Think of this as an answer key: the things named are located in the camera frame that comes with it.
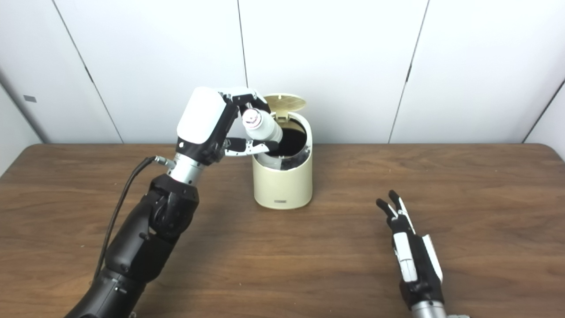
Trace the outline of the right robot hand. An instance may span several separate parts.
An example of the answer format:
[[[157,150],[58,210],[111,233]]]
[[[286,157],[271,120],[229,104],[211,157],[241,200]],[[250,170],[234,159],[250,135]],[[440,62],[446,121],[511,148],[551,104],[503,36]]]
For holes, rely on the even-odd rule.
[[[424,308],[444,311],[443,272],[431,237],[416,233],[396,191],[390,190],[388,197],[393,206],[381,198],[376,199],[376,205],[387,215],[387,225],[392,232],[392,247],[401,272],[402,299],[413,315]]]

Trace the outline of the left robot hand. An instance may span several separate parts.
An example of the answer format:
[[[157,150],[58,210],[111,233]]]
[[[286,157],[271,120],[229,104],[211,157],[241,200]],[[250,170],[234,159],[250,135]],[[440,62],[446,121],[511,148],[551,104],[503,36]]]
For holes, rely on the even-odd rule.
[[[283,136],[266,99],[247,87],[194,89],[176,133],[176,153],[205,166],[277,150]]]

